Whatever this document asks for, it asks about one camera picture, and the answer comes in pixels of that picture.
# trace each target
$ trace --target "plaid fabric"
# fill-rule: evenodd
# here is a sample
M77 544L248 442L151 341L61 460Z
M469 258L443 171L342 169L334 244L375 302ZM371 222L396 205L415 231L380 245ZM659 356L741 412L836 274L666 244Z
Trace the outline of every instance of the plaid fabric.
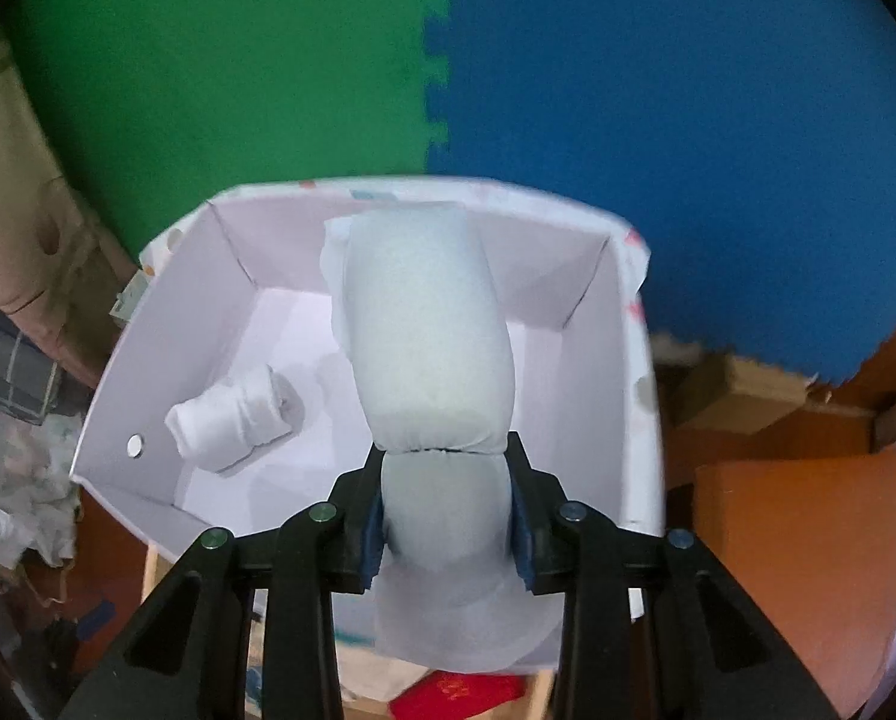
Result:
M40 425L54 409L62 370L0 310L0 410Z

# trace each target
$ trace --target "green foam mat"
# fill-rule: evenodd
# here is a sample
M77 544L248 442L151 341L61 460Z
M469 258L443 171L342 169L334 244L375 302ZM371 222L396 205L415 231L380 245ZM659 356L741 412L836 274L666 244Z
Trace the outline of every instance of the green foam mat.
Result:
M7 28L68 178L138 252L238 183L423 172L424 19L425 0L19 0Z

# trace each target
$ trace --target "folded white cloth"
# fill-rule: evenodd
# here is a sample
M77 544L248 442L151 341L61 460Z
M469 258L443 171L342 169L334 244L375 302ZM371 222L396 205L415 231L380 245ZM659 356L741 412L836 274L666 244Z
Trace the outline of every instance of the folded white cloth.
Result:
M185 460L219 471L256 446L296 433L303 419L304 407L291 384L269 365L257 365L172 406L164 424Z
M387 450L377 646L430 668L507 668L563 602L526 591L511 557L514 363L480 239L457 206L372 210L329 221L321 271Z
M464 209L416 204L330 220L321 271L374 443L504 452L511 341Z
M504 456L388 453L382 500L379 649L445 671L499 671L555 628L563 598L531 595L511 557Z

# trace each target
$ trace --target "white cardboard box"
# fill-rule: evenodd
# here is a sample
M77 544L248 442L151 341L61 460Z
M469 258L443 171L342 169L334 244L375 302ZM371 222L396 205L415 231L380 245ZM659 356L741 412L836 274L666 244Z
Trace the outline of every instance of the white cardboard box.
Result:
M91 404L72 477L176 560L206 527L277 528L325 499L371 445L350 364L331 335L318 257L324 222L379 204L453 200L483 238L514 351L512 428L536 469L624 528L661 533L662 464L638 289L648 251L623 220L493 181L373 178L238 187L161 236L160 271ZM221 474L186 464L167 410L268 362L305 404L299 435ZM143 438L137 458L129 437ZM370 635L371 599L335 606Z

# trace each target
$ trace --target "red object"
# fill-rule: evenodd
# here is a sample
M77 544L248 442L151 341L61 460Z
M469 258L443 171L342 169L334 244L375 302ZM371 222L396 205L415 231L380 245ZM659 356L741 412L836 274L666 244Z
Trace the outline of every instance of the red object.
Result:
M435 671L388 705L395 720L464 720L525 694L525 678Z
M645 306L642 305L641 300L635 298L628 303L628 314L631 314L638 322L645 321Z

